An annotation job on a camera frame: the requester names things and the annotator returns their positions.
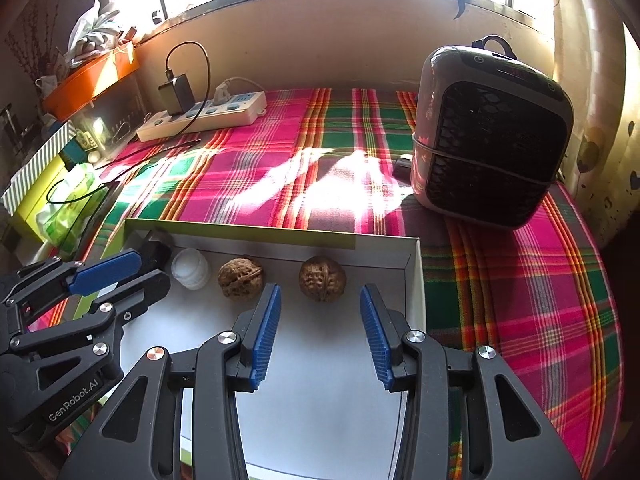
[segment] black charger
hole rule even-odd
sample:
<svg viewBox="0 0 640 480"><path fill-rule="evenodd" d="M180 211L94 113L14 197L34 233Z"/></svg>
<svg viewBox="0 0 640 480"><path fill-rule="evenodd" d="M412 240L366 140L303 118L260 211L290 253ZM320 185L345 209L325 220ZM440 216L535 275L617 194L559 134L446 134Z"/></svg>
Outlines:
<svg viewBox="0 0 640 480"><path fill-rule="evenodd" d="M187 75L180 74L174 77L174 72L167 68L166 78L167 82L158 87L164 109L171 116L187 113L196 104Z"/></svg>

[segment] plaid tablecloth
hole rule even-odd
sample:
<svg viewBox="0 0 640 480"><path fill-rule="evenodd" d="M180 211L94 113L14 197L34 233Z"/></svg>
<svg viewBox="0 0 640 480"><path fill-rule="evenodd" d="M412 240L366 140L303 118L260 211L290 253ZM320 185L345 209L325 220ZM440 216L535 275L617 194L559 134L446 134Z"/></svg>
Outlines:
<svg viewBox="0 0 640 480"><path fill-rule="evenodd" d="M127 216L419 237L430 334L459 349L497 348L583 476L597 472L620 411L619 327L600 255L566 191L552 187L515 232L445 218L392 177L396 156L412 152L414 94L296 90L268 103L252 126L170 139L165 146L201 143L128 176L88 257ZM459 443L451 449L457 478Z"/></svg>

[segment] walnut shell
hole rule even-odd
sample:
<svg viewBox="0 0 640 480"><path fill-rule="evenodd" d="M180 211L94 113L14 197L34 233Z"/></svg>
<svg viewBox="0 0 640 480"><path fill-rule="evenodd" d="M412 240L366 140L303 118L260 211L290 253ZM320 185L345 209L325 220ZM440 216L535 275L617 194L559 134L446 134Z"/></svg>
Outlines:
<svg viewBox="0 0 640 480"><path fill-rule="evenodd" d="M309 258L300 267L300 290L312 300L331 302L344 294L347 275L339 263L327 256Z"/></svg>
<svg viewBox="0 0 640 480"><path fill-rule="evenodd" d="M220 267L218 285L227 298L252 298L264 285L262 266L250 258L234 258Z"/></svg>

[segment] power strip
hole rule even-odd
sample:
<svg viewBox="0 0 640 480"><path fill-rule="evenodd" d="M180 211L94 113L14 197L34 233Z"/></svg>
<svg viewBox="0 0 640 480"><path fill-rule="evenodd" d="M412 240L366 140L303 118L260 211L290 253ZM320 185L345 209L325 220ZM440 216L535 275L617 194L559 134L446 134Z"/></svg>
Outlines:
<svg viewBox="0 0 640 480"><path fill-rule="evenodd" d="M176 135L189 124L201 106L202 101L196 103L187 113L178 116L171 116L166 111L158 112L138 128L138 138L145 142ZM267 99L264 92L234 95L223 105L207 101L202 113L185 133L248 126L263 116L266 109Z"/></svg>

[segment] blue gripper pad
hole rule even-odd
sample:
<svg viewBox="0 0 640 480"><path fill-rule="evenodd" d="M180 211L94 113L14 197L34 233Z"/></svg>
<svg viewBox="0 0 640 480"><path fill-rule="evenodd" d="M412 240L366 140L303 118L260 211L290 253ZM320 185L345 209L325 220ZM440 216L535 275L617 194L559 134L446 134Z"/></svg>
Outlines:
<svg viewBox="0 0 640 480"><path fill-rule="evenodd" d="M255 390L258 389L260 382L267 376L267 367L273 350L273 341L276 337L276 330L280 322L280 287L275 285L273 292L269 298L269 304L262 318L258 335L255 338L254 352L251 370L249 375L249 383Z"/></svg>
<svg viewBox="0 0 640 480"><path fill-rule="evenodd" d="M373 365L376 367L376 375L378 380L385 385L385 390L388 390L394 382L391 370L391 348L386 340L376 307L373 305L373 300L366 286L362 287L360 293L360 316L362 317L364 330L367 333Z"/></svg>
<svg viewBox="0 0 640 480"><path fill-rule="evenodd" d="M81 268L73 282L69 284L69 293L89 296L106 286L133 276L140 270L142 259L132 250L116 254L95 265Z"/></svg>

